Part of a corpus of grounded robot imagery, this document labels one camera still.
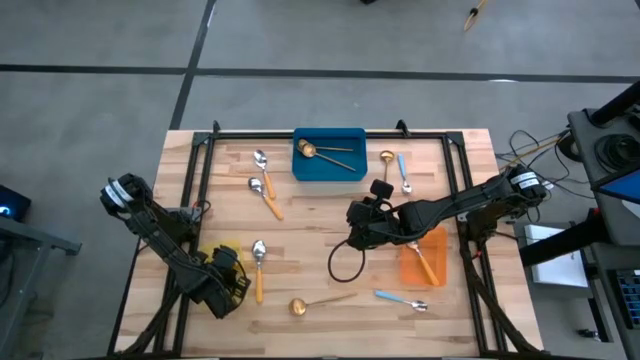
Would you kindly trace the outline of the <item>grey side table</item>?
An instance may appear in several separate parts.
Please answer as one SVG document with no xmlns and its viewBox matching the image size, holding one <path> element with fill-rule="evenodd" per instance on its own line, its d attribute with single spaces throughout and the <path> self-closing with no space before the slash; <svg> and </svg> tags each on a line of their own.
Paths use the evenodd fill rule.
<svg viewBox="0 0 640 360">
<path fill-rule="evenodd" d="M 82 244 L 1 217 L 0 235 L 13 240 L 18 254 L 25 257 L 15 265 L 13 284 L 8 292 L 7 301 L 0 306 L 0 360 L 7 360 L 50 252 L 59 249 L 68 256 L 76 256 Z"/>
</svg>

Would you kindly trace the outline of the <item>blue panel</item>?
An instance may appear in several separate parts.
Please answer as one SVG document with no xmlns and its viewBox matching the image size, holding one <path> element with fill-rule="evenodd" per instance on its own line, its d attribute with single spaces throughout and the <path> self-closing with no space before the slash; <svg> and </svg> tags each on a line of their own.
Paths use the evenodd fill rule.
<svg viewBox="0 0 640 360">
<path fill-rule="evenodd" d="M 640 168 L 607 175 L 596 181 L 592 190 L 640 205 Z"/>
</svg>

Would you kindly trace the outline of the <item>white box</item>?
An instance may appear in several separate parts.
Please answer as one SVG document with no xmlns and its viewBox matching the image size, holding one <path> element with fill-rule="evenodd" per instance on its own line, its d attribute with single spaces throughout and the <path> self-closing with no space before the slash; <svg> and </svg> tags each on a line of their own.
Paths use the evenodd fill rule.
<svg viewBox="0 0 640 360">
<path fill-rule="evenodd" d="M 562 232 L 560 228 L 525 225 L 526 244 L 532 245 Z M 534 283 L 588 288 L 581 252 L 579 250 L 531 267 Z"/>
</svg>

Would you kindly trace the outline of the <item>black equipment cart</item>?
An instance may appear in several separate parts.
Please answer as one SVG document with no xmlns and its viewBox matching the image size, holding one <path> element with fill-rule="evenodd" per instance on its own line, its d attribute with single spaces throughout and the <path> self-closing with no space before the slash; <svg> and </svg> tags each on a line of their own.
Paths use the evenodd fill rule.
<svg viewBox="0 0 640 360">
<path fill-rule="evenodd" d="M 640 105 L 640 80 L 598 109 L 585 108 L 568 114 L 571 136 L 590 184 L 609 175 L 596 155 L 600 139 L 627 134 L 640 143 L 640 132 L 621 119 L 634 105 Z M 640 329 L 627 327 L 623 308 L 617 303 L 622 293 L 616 290 L 614 280 L 618 270 L 640 270 L 640 217 L 621 199 L 601 193 L 595 199 L 599 207 L 597 215 L 524 247 L 520 250 L 522 263 L 530 267 L 589 247 L 595 259 L 596 278 L 602 282 L 625 354 L 628 360 L 640 360 Z"/>
</svg>

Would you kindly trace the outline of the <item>orange translucent plastic bin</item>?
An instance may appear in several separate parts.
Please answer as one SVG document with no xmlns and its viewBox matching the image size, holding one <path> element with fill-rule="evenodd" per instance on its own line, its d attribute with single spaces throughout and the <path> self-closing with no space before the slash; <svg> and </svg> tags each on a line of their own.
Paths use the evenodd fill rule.
<svg viewBox="0 0 640 360">
<path fill-rule="evenodd" d="M 428 275 L 418 253 L 406 245 L 400 247 L 399 271 L 404 285 L 442 287 L 447 283 L 448 233 L 438 226 L 419 242 L 419 250 L 429 265 L 436 282 Z"/>
</svg>

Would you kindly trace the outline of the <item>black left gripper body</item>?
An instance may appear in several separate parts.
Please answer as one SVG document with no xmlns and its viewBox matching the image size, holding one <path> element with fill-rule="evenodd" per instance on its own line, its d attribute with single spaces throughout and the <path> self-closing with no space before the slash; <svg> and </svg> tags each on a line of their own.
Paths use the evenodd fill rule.
<svg viewBox="0 0 640 360">
<path fill-rule="evenodd" d="M 216 319 L 235 311 L 250 287 L 250 279 L 239 262 L 230 267 L 203 264 L 199 274 L 199 282 L 189 292 L 189 298 L 197 304 L 204 303 Z"/>
</svg>

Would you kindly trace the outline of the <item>blue-handled silver spoon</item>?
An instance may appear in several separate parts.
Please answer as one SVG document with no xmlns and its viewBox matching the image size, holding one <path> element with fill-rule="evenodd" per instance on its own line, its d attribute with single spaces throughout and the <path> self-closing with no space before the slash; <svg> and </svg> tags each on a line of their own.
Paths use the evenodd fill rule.
<svg viewBox="0 0 640 360">
<path fill-rule="evenodd" d="M 402 193 L 405 195 L 409 195 L 412 193 L 412 186 L 410 185 L 407 179 L 406 163 L 405 163 L 405 158 L 403 154 L 399 154 L 397 156 L 397 162 L 398 162 L 400 174 L 402 177 L 402 185 L 401 185 Z"/>
<path fill-rule="evenodd" d="M 409 305 L 416 312 L 425 312 L 428 309 L 428 305 L 425 302 L 420 300 L 410 301 L 400 296 L 393 295 L 391 293 L 381 291 L 381 290 L 375 290 L 374 295 L 381 299 Z"/>
</svg>

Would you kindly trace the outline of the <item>orange-handled silver spoon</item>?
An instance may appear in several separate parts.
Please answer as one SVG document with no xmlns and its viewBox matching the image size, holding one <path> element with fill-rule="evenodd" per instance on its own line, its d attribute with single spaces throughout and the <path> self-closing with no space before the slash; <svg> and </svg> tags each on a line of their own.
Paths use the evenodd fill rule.
<svg viewBox="0 0 640 360">
<path fill-rule="evenodd" d="M 264 300 L 262 262 L 266 253 L 267 248 L 264 241 L 255 241 L 252 247 L 252 254 L 256 263 L 256 302 L 258 304 L 262 304 Z"/>
<path fill-rule="evenodd" d="M 264 187 L 263 187 L 262 182 L 260 180 L 258 180 L 255 177 L 250 177 L 248 179 L 248 186 L 252 191 L 256 192 L 257 194 L 259 194 L 262 197 L 262 199 L 264 200 L 265 204 L 270 208 L 271 212 L 274 214 L 274 216 L 278 220 L 283 220 L 284 219 L 283 213 L 279 210 L 279 208 L 276 206 L 274 201 L 265 193 Z"/>
<path fill-rule="evenodd" d="M 276 199 L 276 193 L 275 193 L 275 190 L 273 188 L 271 177 L 269 176 L 269 173 L 267 171 L 268 160 L 267 160 L 266 154 L 262 150 L 256 150 L 254 152 L 254 160 L 255 160 L 256 165 L 262 170 L 263 178 L 264 178 L 264 181 L 265 181 L 265 185 L 266 185 L 266 189 L 267 189 L 269 198 L 272 199 L 272 200 L 275 200 Z"/>
<path fill-rule="evenodd" d="M 426 258 L 423 256 L 421 249 L 419 247 L 419 242 L 418 241 L 409 242 L 407 244 L 407 247 L 412 249 L 417 254 L 419 261 L 426 273 L 427 278 L 431 281 L 431 284 L 434 286 L 439 286 L 440 283 L 438 281 L 438 278 L 436 277 L 434 271 L 432 270 L 431 266 L 427 262 Z"/>
</svg>

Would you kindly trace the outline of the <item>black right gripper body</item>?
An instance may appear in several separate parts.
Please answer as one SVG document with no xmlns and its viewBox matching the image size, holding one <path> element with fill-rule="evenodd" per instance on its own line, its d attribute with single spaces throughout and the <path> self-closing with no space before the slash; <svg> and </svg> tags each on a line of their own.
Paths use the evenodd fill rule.
<svg viewBox="0 0 640 360">
<path fill-rule="evenodd" d="M 352 201 L 346 217 L 351 228 L 347 244 L 354 249 L 375 249 L 400 235 L 399 221 L 386 200 Z"/>
</svg>

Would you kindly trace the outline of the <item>yellow translucent plastic bin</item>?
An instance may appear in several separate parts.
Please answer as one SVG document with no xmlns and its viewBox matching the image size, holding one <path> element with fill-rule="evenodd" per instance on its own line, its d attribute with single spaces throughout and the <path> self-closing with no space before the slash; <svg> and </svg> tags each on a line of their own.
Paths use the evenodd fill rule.
<svg viewBox="0 0 640 360">
<path fill-rule="evenodd" d="M 219 269 L 212 264 L 213 250 L 221 245 L 228 246 L 237 253 L 238 270 Z M 244 301 L 247 291 L 251 285 L 251 280 L 247 276 L 247 272 L 243 265 L 244 258 L 240 242 L 238 240 L 209 242 L 202 245 L 199 251 L 204 255 L 204 263 L 208 264 L 215 270 L 217 277 L 225 286 L 225 291 L 229 300 L 227 312 L 230 313 L 236 310 Z"/>
</svg>

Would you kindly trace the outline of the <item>black and blue keypad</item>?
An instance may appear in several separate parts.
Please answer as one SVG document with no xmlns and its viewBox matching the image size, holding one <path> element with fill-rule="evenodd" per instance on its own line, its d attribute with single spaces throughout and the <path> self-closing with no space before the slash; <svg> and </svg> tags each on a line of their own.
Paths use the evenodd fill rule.
<svg viewBox="0 0 640 360">
<path fill-rule="evenodd" d="M 640 330 L 640 269 L 616 270 L 614 280 L 626 326 Z"/>
</svg>

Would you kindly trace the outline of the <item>black box with blue light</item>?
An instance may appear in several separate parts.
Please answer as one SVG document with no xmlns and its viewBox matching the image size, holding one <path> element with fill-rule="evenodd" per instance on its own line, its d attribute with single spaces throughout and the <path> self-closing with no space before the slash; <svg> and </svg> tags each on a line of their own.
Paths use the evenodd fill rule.
<svg viewBox="0 0 640 360">
<path fill-rule="evenodd" d="M 30 205 L 30 198 L 0 185 L 0 217 L 23 222 Z"/>
</svg>

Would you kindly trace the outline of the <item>blue plastic bin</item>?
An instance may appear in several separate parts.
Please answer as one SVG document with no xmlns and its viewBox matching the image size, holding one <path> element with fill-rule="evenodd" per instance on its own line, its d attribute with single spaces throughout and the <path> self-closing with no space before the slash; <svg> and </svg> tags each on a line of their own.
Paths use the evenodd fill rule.
<svg viewBox="0 0 640 360">
<path fill-rule="evenodd" d="M 317 153 L 305 156 L 301 140 Z M 292 173 L 298 181 L 358 182 L 368 172 L 366 132 L 362 128 L 296 128 L 293 133 Z"/>
</svg>

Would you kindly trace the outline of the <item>gold spoon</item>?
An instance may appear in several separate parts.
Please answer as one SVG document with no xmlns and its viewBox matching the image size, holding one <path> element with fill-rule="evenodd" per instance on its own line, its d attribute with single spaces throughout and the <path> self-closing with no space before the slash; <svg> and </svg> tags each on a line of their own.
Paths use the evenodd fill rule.
<svg viewBox="0 0 640 360">
<path fill-rule="evenodd" d="M 298 147 L 302 148 L 305 145 L 310 144 L 307 140 L 305 139 L 300 139 L 298 141 Z M 320 146 L 317 147 L 317 149 L 320 150 L 329 150 L 329 151 L 340 151 L 340 152 L 353 152 L 353 149 L 350 148 L 338 148 L 338 147 L 325 147 L 325 146 Z"/>
<path fill-rule="evenodd" d="M 380 158 L 385 164 L 383 181 L 386 182 L 388 178 L 388 169 L 389 169 L 390 163 L 395 159 L 395 154 L 392 151 L 384 150 L 380 153 Z"/>
<path fill-rule="evenodd" d="M 307 313 L 307 310 L 312 306 L 324 305 L 331 302 L 341 301 L 341 300 L 355 297 L 356 295 L 357 295 L 356 292 L 352 292 L 352 293 L 333 296 L 333 297 L 329 297 L 321 300 L 316 300 L 313 302 L 306 302 L 301 298 L 294 298 L 289 302 L 288 310 L 293 316 L 300 317 L 305 315 Z"/>
<path fill-rule="evenodd" d="M 326 161 L 328 161 L 328 162 L 330 162 L 330 163 L 333 163 L 333 164 L 335 164 L 335 165 L 338 165 L 338 166 L 340 166 L 340 167 L 343 167 L 343 168 L 345 168 L 345 169 L 348 169 L 348 170 L 350 170 L 350 171 L 355 172 L 355 169 L 354 169 L 353 167 L 348 166 L 348 165 L 346 165 L 346 164 L 344 164 L 344 163 L 342 163 L 342 162 L 339 162 L 339 161 L 337 161 L 337 160 L 335 160 L 335 159 L 332 159 L 332 158 L 330 158 L 330 157 L 327 157 L 327 156 L 325 156 L 325 155 L 319 154 L 319 153 L 317 152 L 316 148 L 315 148 L 313 145 L 311 145 L 311 144 L 304 144 L 303 146 L 301 146 L 301 147 L 300 147 L 300 151 L 301 151 L 301 153 L 302 153 L 305 157 L 307 157 L 307 158 L 314 158 L 314 157 L 318 157 L 318 158 L 320 158 L 320 159 L 326 160 Z"/>
</svg>

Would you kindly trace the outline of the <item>yellow and black tool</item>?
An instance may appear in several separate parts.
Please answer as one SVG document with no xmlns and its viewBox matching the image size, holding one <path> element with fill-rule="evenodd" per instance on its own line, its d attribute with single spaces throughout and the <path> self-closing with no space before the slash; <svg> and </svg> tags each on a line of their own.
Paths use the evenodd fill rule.
<svg viewBox="0 0 640 360">
<path fill-rule="evenodd" d="M 478 4 L 469 10 L 468 16 L 466 17 L 465 23 L 463 25 L 463 31 L 469 31 L 477 21 L 477 18 L 486 5 L 488 0 L 479 0 Z"/>
</svg>

